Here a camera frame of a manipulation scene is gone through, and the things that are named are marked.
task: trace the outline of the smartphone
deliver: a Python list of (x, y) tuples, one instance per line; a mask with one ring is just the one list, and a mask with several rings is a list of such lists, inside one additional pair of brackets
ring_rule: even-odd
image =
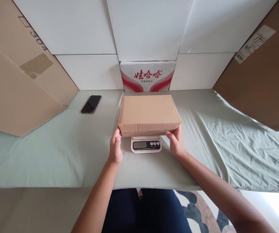
[(91, 95), (88, 99), (87, 103), (84, 105), (84, 107), (81, 110), (81, 113), (94, 113), (99, 101), (100, 101), (101, 95)]

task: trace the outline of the lap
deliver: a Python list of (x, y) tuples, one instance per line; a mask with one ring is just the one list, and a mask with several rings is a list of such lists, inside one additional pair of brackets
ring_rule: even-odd
[(113, 190), (102, 233), (191, 232), (173, 190), (142, 189), (142, 193), (139, 201), (136, 189)]

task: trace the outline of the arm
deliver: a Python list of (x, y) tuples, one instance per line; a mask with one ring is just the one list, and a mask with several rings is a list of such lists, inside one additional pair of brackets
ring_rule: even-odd
[(114, 180), (119, 165), (123, 159), (120, 144), (121, 133), (117, 127), (110, 140), (108, 160), (101, 171), (100, 176), (97, 179), (71, 233), (101, 233)]
[(276, 232), (245, 197), (185, 151), (182, 145), (181, 125), (173, 134), (167, 132), (166, 136), (170, 139), (170, 149), (174, 157), (181, 162), (208, 197), (228, 217), (238, 233)]

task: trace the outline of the cardboard box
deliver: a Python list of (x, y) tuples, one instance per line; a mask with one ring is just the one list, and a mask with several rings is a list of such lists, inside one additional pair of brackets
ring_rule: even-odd
[(122, 61), (120, 70), (125, 92), (168, 91), (176, 61)]
[(16, 5), (0, 0), (0, 131), (24, 136), (78, 92)]
[(180, 124), (171, 95), (122, 97), (118, 126), (123, 137), (165, 135)]
[(234, 108), (279, 131), (279, 0), (213, 89)]

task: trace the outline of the red swoosh graphic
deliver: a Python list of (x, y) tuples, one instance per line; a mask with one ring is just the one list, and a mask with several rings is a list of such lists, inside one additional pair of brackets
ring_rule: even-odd
[(157, 92), (159, 90), (161, 90), (163, 87), (165, 87), (166, 85), (169, 86), (169, 84), (172, 81), (172, 77), (174, 74), (174, 71), (172, 73), (170, 73), (168, 76), (166, 76), (165, 78), (161, 79), (160, 81), (156, 82), (151, 88), (150, 91), (151, 92)]
[(121, 77), (124, 86), (127, 86), (129, 89), (133, 90), (134, 92), (143, 92), (144, 89), (141, 85), (137, 82), (130, 79), (125, 73), (121, 70)]

